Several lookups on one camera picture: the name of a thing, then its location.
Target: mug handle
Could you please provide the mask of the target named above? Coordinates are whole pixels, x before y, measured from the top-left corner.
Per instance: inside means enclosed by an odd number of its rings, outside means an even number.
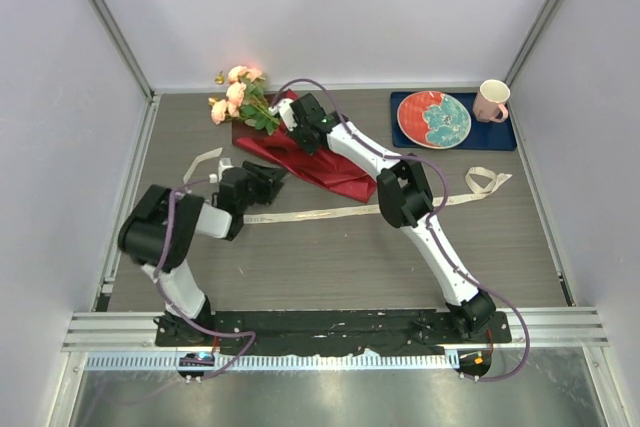
[[[498,104],[498,108],[500,109],[500,112],[502,112],[502,117],[500,117],[500,118],[491,117],[489,120],[491,122],[496,122],[498,124],[501,124],[502,122],[504,122],[505,120],[507,120],[509,118],[509,111],[504,106],[504,104]]]

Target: white wall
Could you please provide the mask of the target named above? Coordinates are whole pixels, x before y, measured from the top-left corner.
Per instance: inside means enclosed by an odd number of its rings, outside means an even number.
[[[237,63],[274,84],[503,78],[544,0],[107,0],[151,84],[209,89]]]
[[[42,425],[144,100],[87,0],[0,0],[0,415]]]
[[[564,0],[513,88],[577,299],[595,305],[637,401],[639,0]]]

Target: gray floor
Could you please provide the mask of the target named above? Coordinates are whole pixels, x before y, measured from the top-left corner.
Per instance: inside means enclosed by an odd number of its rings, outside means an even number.
[[[336,95],[360,130],[392,147],[388,91]],[[206,99],[162,97],[138,195],[152,183],[181,184],[193,158],[216,147],[224,147],[224,155],[234,163],[252,158],[231,146],[230,125],[211,122]],[[464,174],[473,166],[513,174],[493,196],[445,209],[441,223],[467,268],[517,305],[566,305],[518,153],[450,150],[426,155],[444,170],[452,194],[468,192]],[[213,170],[213,163],[203,164],[193,178]],[[434,194],[440,195],[435,175],[427,176]],[[273,205],[252,212],[352,205],[358,204],[289,177]],[[188,259],[216,309],[443,306],[440,289],[417,250],[377,216],[246,226],[233,242],[196,236]],[[109,309],[162,307],[149,279],[123,258]]]
[[[497,350],[488,375],[512,369],[521,355]],[[177,378],[174,372],[85,373],[72,425],[607,425],[581,349],[533,349],[513,379],[477,385],[450,370],[229,373],[202,385],[167,386]]]

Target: blue tray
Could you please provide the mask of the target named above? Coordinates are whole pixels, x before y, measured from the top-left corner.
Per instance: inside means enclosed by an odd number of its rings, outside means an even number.
[[[413,94],[413,92],[392,92],[390,97],[391,104],[391,138],[394,147],[422,147],[409,139],[398,125],[398,107],[405,97]],[[478,122],[473,116],[473,100],[476,94],[449,94],[460,101],[462,105],[471,114],[471,132],[464,141],[453,147],[462,150],[516,150],[516,136],[513,133],[513,125],[511,119],[507,119],[501,124],[495,122]]]

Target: pink mug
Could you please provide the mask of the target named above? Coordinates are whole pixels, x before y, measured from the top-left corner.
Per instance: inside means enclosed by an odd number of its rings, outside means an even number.
[[[507,84],[499,80],[485,80],[473,102],[473,115],[479,122],[504,122],[509,111],[504,103],[509,100],[511,91]]]

